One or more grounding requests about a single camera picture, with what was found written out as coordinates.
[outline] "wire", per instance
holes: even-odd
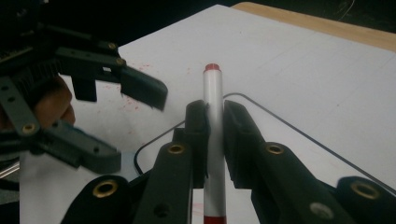
[[[296,131],[297,133],[301,134],[302,136],[304,136],[305,138],[307,138],[308,140],[310,140],[311,142],[315,143],[317,146],[323,148],[324,150],[326,150],[327,152],[329,152],[330,154],[332,154],[334,157],[336,157],[337,159],[339,159],[340,161],[343,161],[344,163],[348,164],[349,166],[351,166],[352,168],[354,168],[355,170],[357,170],[358,172],[361,172],[363,175],[367,176],[368,178],[372,179],[375,183],[377,183],[378,185],[382,186],[382,188],[387,189],[388,191],[392,192],[393,194],[396,194],[396,190],[393,189],[391,186],[385,184],[384,182],[380,181],[379,179],[377,179],[376,177],[374,177],[373,175],[370,175],[369,173],[367,173],[366,171],[364,171],[363,169],[361,169],[359,166],[355,165],[354,163],[352,163],[351,161],[345,159],[344,157],[338,155],[336,152],[334,152],[333,150],[329,149],[328,147],[324,146],[323,144],[321,144],[318,140],[316,140],[315,138],[309,136],[307,133],[304,133],[303,131],[301,131],[300,129],[296,128],[295,126],[293,126],[292,124],[288,123],[287,121],[285,121],[284,119],[282,119],[280,116],[276,115],[275,113],[273,113],[272,111],[270,111],[269,109],[267,109],[266,107],[259,105],[259,103],[255,102],[254,100],[250,99],[248,96],[246,96],[245,94],[239,93],[239,92],[232,92],[232,93],[228,93],[226,95],[224,95],[224,98],[232,96],[232,95],[238,95],[241,96],[245,99],[247,99],[248,101],[250,101],[251,103],[253,103],[254,105],[258,106],[260,109],[264,110],[265,112],[267,112],[268,114],[270,114],[271,116],[273,116],[274,118],[278,119],[279,121],[281,121],[282,123],[286,124],[287,126],[289,126],[290,128],[292,128],[294,131]]]
[[[0,161],[0,170],[7,168],[8,166],[14,164],[15,162],[17,162],[19,160],[20,160],[20,158],[16,157],[16,158],[5,160],[5,161]]]
[[[347,15],[347,13],[350,11],[350,9],[352,9],[352,7],[353,7],[354,4],[355,4],[355,0],[352,0],[352,4],[350,4],[350,7],[346,10],[346,12],[344,13],[344,15],[342,15],[342,16],[340,17],[340,19],[338,19],[339,21],[342,20],[342,19]]]
[[[163,136],[166,135],[167,133],[172,132],[175,128],[177,128],[178,126],[180,126],[180,125],[182,125],[182,124],[184,124],[184,120],[181,121],[179,124],[177,124],[177,125],[173,126],[172,128],[170,128],[170,129],[167,130],[166,132],[164,132],[164,133],[158,135],[157,137],[155,137],[155,138],[152,139],[151,141],[147,142],[145,145],[143,145],[142,147],[140,147],[140,148],[136,151],[136,153],[134,154],[134,168],[136,169],[136,171],[137,171],[137,173],[138,173],[139,175],[142,175],[142,174],[143,174],[143,171],[142,171],[142,169],[140,168],[139,163],[138,163],[138,161],[137,161],[137,156],[139,155],[139,153],[140,153],[146,146],[148,146],[148,145],[150,145],[151,143],[157,141],[158,139],[160,139],[161,137],[163,137]]]
[[[9,165],[6,169],[0,171],[0,178],[5,178],[8,175],[11,175],[19,170],[20,170],[20,162],[16,161],[15,163]]]
[[[354,163],[352,163],[351,161],[345,159],[344,157],[340,156],[339,154],[337,154],[336,152],[334,152],[333,150],[329,149],[328,147],[324,146],[323,144],[321,144],[318,140],[316,140],[315,138],[311,137],[310,135],[308,135],[307,133],[304,133],[303,131],[301,131],[300,129],[296,128],[295,126],[293,126],[292,124],[288,123],[287,121],[285,121],[284,119],[282,119],[280,116],[278,116],[277,114],[273,113],[272,111],[270,111],[269,109],[267,109],[266,107],[260,105],[259,103],[255,102],[254,100],[252,100],[251,98],[249,98],[248,96],[246,96],[245,94],[239,93],[239,92],[231,92],[228,94],[225,94],[223,96],[223,99],[230,97],[230,96],[241,96],[245,99],[247,99],[248,101],[250,101],[251,103],[253,103],[254,105],[256,105],[258,108],[262,109],[263,111],[267,112],[269,115],[273,116],[275,119],[278,119],[279,121],[281,121],[282,123],[286,124],[287,126],[289,126],[290,128],[292,128],[295,132],[301,134],[302,136],[304,136],[305,138],[307,138],[308,140],[310,140],[311,142],[313,142],[314,144],[316,144],[317,146],[323,148],[324,150],[326,150],[327,152],[329,152],[330,154],[332,154],[335,158],[339,159],[340,161],[343,161],[344,163],[346,163],[347,165],[349,165],[350,167],[354,168],[355,170],[357,170],[358,172],[362,173],[363,175],[367,176],[368,178],[372,179],[375,183],[377,183],[378,185],[380,185],[382,188],[387,189],[388,191],[392,192],[393,194],[396,194],[396,190],[393,189],[392,187],[390,187],[389,185],[385,184],[384,182],[382,182],[381,180],[375,178],[373,175],[370,175],[369,173],[367,173],[366,171],[364,171],[363,169],[361,169],[359,166],[355,165]],[[159,138],[163,137],[164,135],[166,135],[167,133],[172,132],[175,128],[177,128],[178,126],[182,125],[185,122],[185,120],[181,121],[179,124],[177,124],[176,126],[172,127],[171,129],[167,130],[165,133],[160,134],[159,136],[157,136],[156,138],[152,139],[151,141],[149,141],[148,143],[146,143],[145,145],[143,145],[141,148],[139,148],[136,151],[136,154],[134,154],[134,167],[136,169],[136,171],[142,175],[143,172],[140,169],[140,166],[137,162],[137,156],[139,155],[139,153],[149,144],[155,142],[156,140],[158,140]]]

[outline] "dark background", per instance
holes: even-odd
[[[45,23],[62,25],[123,45],[215,4],[236,0],[52,0],[41,11]],[[334,21],[396,33],[396,0],[253,0]]]

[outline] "metal screw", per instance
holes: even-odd
[[[116,60],[116,63],[117,63],[118,65],[123,65],[123,64],[125,64],[125,60],[123,60],[122,58],[118,58],[118,59]]]
[[[22,132],[23,133],[29,134],[29,133],[33,133],[34,131],[35,131],[35,125],[33,123],[25,124],[22,127]]]
[[[108,43],[108,47],[109,47],[110,49],[116,49],[116,48],[117,48],[117,45],[116,45],[115,43]]]
[[[331,220],[334,218],[334,212],[326,204],[323,203],[311,203],[309,209],[317,217],[324,220]]]
[[[360,181],[353,182],[350,187],[355,191],[355,193],[366,199],[375,200],[380,195],[379,191],[373,186]]]
[[[279,146],[275,146],[275,145],[267,145],[265,147],[265,149],[267,149],[268,152],[275,154],[275,155],[282,154],[285,151],[285,149],[283,147],[279,147]]]
[[[184,152],[184,147],[181,145],[173,145],[168,148],[168,152],[171,154],[181,154]]]
[[[108,179],[100,182],[96,187],[93,189],[93,196],[96,198],[105,198],[117,191],[119,185],[115,180]]]

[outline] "white marker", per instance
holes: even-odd
[[[215,63],[208,64],[204,71],[204,101],[208,107],[210,126],[207,146],[208,178],[204,185],[204,223],[226,224],[222,81],[221,71]]]

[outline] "white table surface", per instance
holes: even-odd
[[[394,52],[215,6],[123,46],[120,55],[167,85],[165,110],[122,97],[119,85],[100,82],[97,104],[73,106],[76,126],[123,152],[121,175],[128,179],[136,177],[134,152],[184,119],[185,106],[203,97],[205,65],[217,63],[225,93],[244,93],[396,188]],[[246,100],[233,99],[246,105],[266,140],[290,147],[317,178],[335,185],[343,175],[360,175]],[[154,149],[139,158],[146,170],[154,160]],[[95,177],[49,156],[24,155],[21,223],[59,223]],[[195,191],[194,223],[202,222],[200,195]],[[247,191],[227,181],[227,199],[229,223],[258,223]]]

